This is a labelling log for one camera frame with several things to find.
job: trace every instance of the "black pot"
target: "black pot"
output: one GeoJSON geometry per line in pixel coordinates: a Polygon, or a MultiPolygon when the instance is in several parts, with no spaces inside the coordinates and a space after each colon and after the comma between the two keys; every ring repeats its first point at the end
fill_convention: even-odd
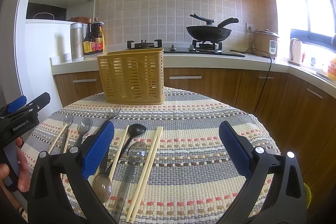
{"type": "Polygon", "coordinates": [[[220,42],[227,39],[231,33],[230,29],[224,28],[224,26],[231,24],[231,23],[238,23],[238,18],[228,18],[218,26],[212,26],[212,23],[215,21],[213,19],[208,19],[204,17],[200,17],[196,14],[190,15],[193,18],[205,21],[207,25],[200,25],[200,26],[190,26],[187,27],[188,33],[196,40],[199,41],[210,41],[210,42],[220,42]]]}

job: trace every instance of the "electric kettle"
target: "electric kettle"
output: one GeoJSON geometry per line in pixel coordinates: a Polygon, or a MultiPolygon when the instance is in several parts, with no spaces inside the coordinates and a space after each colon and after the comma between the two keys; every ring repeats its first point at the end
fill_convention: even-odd
{"type": "Polygon", "coordinates": [[[292,38],[289,45],[288,63],[301,66],[302,63],[302,41],[297,38],[292,38]]]}

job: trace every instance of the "window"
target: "window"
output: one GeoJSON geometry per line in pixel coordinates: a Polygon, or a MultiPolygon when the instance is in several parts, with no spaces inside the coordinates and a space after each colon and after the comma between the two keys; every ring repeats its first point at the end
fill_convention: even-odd
{"type": "Polygon", "coordinates": [[[288,7],[291,37],[333,48],[336,16],[332,0],[288,0],[288,7]]]}

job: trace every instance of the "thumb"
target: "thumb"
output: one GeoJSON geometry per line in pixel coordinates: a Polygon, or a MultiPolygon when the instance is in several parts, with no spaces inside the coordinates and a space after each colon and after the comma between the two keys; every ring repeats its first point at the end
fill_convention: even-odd
{"type": "Polygon", "coordinates": [[[7,164],[0,164],[0,179],[4,179],[9,175],[9,168],[7,164]]]}

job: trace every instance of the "silver screw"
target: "silver screw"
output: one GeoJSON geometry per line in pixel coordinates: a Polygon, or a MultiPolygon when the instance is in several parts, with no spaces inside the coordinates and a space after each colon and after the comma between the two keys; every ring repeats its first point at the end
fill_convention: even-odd
{"type": "Polygon", "coordinates": [[[290,158],[294,158],[295,155],[294,155],[293,152],[288,151],[288,152],[287,152],[287,156],[290,157],[290,158]]]}
{"type": "Polygon", "coordinates": [[[44,158],[46,155],[47,155],[47,152],[46,151],[42,151],[40,153],[40,158],[44,158]]]}
{"type": "Polygon", "coordinates": [[[265,150],[264,150],[262,147],[260,147],[260,146],[257,146],[257,147],[255,148],[255,151],[256,151],[257,153],[259,153],[259,154],[262,154],[263,152],[265,152],[265,150]]]}
{"type": "Polygon", "coordinates": [[[70,147],[69,152],[72,153],[72,154],[77,153],[78,152],[78,147],[77,146],[70,147]]]}

